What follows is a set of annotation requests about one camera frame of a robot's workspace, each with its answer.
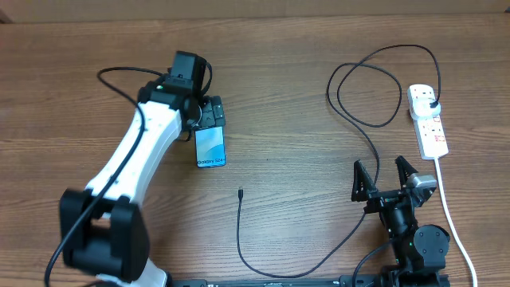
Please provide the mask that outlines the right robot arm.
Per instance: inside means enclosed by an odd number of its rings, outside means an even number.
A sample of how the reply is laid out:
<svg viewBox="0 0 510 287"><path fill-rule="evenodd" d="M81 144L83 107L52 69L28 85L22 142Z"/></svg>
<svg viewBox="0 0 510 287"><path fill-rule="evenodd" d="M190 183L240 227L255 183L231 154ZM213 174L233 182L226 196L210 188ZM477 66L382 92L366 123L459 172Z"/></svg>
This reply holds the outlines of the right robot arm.
<svg viewBox="0 0 510 287"><path fill-rule="evenodd" d="M445 268L449 233L437 225L418 225L415 210L437 189L432 175L419 173L403 156L395 159L400 188L380 191L358 160L354 162L353 202L364 202L364 214L378 214L388 233L388 242L366 255L351 276L341 281L349 286L448 286L440 271ZM375 275L360 276L368 259L390 246L396 263L386 265Z"/></svg>

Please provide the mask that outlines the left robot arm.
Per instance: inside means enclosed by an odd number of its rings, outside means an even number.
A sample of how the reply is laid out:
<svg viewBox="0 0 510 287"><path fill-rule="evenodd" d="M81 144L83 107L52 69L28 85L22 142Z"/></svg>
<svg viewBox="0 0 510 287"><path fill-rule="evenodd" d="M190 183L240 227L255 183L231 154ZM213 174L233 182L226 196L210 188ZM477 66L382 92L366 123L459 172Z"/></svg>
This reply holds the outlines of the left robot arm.
<svg viewBox="0 0 510 287"><path fill-rule="evenodd" d="M59 202L61 243L46 267L48 283L58 258L99 278L101 286L170 286L171 275L149 258L141 208L167 149L187 132L200 168L226 164L226 117L220 96L207 96L211 64L178 51L167 73L157 73L131 101L135 114L119 146L83 191L68 189Z"/></svg>

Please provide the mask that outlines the blue screen Galaxy smartphone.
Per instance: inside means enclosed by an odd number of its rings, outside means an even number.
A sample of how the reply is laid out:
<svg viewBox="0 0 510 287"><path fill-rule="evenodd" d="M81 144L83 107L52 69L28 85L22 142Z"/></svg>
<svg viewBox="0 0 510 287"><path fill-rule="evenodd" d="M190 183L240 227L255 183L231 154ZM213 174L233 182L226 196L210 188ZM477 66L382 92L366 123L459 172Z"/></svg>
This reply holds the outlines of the blue screen Galaxy smartphone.
<svg viewBox="0 0 510 287"><path fill-rule="evenodd" d="M199 168L226 165L224 128L207 128L195 132L197 166Z"/></svg>

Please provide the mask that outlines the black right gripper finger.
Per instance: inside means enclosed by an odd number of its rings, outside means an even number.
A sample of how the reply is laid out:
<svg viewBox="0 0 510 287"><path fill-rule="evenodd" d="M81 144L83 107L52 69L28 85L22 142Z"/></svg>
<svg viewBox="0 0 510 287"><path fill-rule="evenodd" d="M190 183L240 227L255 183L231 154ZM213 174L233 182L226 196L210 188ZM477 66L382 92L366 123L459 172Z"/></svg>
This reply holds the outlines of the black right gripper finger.
<svg viewBox="0 0 510 287"><path fill-rule="evenodd" d="M402 155L395 159L395 164L398 169L400 186L405 187L409 177L418 171Z"/></svg>
<svg viewBox="0 0 510 287"><path fill-rule="evenodd" d="M351 192L353 202L365 202L377 191L374 181L360 160L354 162L354 176Z"/></svg>

